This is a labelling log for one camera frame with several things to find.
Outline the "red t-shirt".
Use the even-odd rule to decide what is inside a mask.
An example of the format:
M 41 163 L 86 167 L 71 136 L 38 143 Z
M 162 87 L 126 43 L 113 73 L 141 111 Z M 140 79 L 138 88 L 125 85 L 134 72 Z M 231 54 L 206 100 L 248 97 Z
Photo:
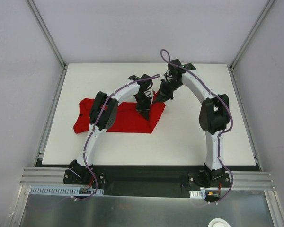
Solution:
M 79 102 L 79 116 L 73 126 L 76 134 L 89 130 L 89 112 L 94 99 L 85 98 Z M 123 102 L 117 110 L 116 121 L 108 132 L 152 133 L 165 109 L 164 103 L 154 103 L 150 107 L 149 119 L 146 120 L 136 111 L 136 104 Z

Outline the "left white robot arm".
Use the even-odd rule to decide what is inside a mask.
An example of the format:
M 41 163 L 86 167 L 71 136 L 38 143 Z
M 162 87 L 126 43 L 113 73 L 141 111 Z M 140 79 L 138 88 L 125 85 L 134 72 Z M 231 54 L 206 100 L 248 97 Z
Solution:
M 96 180 L 90 167 L 93 165 L 93 153 L 97 140 L 107 132 L 117 118 L 118 106 L 127 98 L 134 96 L 137 102 L 136 111 L 144 119 L 149 120 L 152 97 L 147 92 L 152 87 L 152 80 L 159 75 L 141 77 L 132 75 L 127 82 L 111 93 L 98 92 L 94 104 L 89 113 L 89 131 L 84 143 L 83 150 L 75 160 L 70 162 L 69 168 L 65 171 L 63 183 L 87 184 L 90 179 Z

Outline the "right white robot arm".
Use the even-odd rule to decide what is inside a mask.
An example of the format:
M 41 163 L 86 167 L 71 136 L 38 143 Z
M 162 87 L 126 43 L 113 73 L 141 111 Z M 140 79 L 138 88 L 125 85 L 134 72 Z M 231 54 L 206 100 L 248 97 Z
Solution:
M 182 64 L 179 59 L 166 61 L 168 70 L 161 80 L 155 103 L 173 99 L 173 93 L 182 85 L 190 89 L 201 103 L 199 124 L 206 136 L 206 160 L 204 170 L 194 177 L 194 183 L 209 188 L 211 183 L 225 176 L 222 164 L 222 138 L 227 124 L 233 125 L 226 94 L 215 94 L 195 73 L 191 63 Z

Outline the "white round object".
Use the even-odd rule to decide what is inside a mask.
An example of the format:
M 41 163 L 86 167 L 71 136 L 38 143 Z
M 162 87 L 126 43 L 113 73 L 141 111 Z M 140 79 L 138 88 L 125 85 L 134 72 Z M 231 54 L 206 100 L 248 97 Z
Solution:
M 208 227 L 230 227 L 230 224 L 221 218 L 214 218 L 208 224 Z

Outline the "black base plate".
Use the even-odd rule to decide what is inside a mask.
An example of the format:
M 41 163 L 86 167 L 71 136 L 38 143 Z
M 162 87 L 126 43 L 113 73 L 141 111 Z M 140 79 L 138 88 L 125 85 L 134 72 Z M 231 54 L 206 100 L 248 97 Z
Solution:
M 91 166 L 69 167 L 63 184 L 91 185 L 104 195 L 187 198 L 198 191 L 196 176 L 203 176 L 202 166 Z

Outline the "left aluminium frame post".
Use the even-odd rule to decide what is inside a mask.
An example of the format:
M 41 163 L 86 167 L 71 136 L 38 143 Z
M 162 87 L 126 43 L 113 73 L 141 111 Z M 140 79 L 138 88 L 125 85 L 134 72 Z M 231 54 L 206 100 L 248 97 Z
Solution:
M 66 68 L 66 63 L 60 53 L 60 51 L 58 50 L 58 47 L 50 33 L 50 30 L 48 29 L 48 26 L 46 25 L 36 3 L 34 0 L 25 0 L 25 2 L 27 3 L 28 7 L 30 8 L 33 17 L 35 18 L 37 24 L 39 25 L 43 35 L 45 36 L 50 48 L 52 49 L 54 56 L 56 57 L 59 65 L 65 69 Z

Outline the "aluminium frame post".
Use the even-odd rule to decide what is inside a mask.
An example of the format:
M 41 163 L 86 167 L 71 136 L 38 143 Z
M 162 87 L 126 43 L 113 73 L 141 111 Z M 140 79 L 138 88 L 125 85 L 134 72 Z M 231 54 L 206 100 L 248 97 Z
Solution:
M 244 53 L 246 52 L 247 48 L 251 44 L 253 38 L 255 37 L 256 33 L 258 32 L 258 30 L 262 26 L 263 22 L 265 21 L 266 17 L 268 16 L 269 12 L 271 11 L 271 9 L 275 5 L 275 3 L 276 3 L 276 0 L 267 0 L 266 1 L 263 9 L 261 10 L 259 16 L 257 17 L 255 23 L 253 24 L 251 30 L 249 31 L 247 37 L 245 38 L 243 44 L 241 45 L 241 47 L 239 49 L 239 51 L 235 55 L 235 58 L 233 59 L 233 61 L 229 65 L 230 71 L 233 71 L 235 69 L 235 67 L 237 66 L 237 64 L 239 63 L 241 58 L 243 57 Z
M 66 63 L 60 53 L 60 51 L 58 50 L 58 47 L 50 33 L 50 30 L 48 29 L 48 26 L 46 25 L 36 3 L 34 0 L 25 0 L 25 2 L 27 3 L 28 7 L 30 8 L 33 17 L 35 18 L 37 24 L 39 25 L 43 35 L 45 36 L 50 48 L 52 49 L 54 56 L 56 57 L 59 65 L 65 69 L 66 68 Z

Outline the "right aluminium frame post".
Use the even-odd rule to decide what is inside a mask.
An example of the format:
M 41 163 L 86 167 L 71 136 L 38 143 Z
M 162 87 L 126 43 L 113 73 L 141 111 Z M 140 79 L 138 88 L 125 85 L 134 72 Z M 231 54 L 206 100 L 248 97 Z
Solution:
M 251 30 L 249 31 L 247 37 L 245 38 L 243 44 L 241 45 L 241 47 L 239 49 L 239 51 L 235 55 L 235 58 L 233 59 L 233 61 L 229 65 L 230 71 L 233 71 L 235 69 L 235 67 L 237 66 L 237 64 L 239 63 L 241 58 L 243 57 L 244 53 L 246 52 L 247 48 L 251 44 L 253 38 L 255 37 L 256 33 L 258 32 L 258 30 L 262 26 L 263 22 L 265 21 L 266 17 L 268 16 L 269 12 L 271 11 L 271 9 L 275 5 L 275 3 L 276 3 L 276 0 L 267 0 L 266 1 L 263 9 L 261 10 L 259 16 L 257 17 L 255 23 L 253 24 Z

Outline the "aluminium front rail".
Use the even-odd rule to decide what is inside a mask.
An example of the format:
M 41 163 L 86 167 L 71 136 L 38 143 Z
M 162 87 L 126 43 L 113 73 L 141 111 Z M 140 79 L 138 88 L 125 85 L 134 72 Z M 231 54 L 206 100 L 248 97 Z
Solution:
M 62 167 L 26 167 L 21 185 L 62 185 L 67 168 Z M 232 171 L 235 190 L 275 191 L 276 186 L 269 172 Z

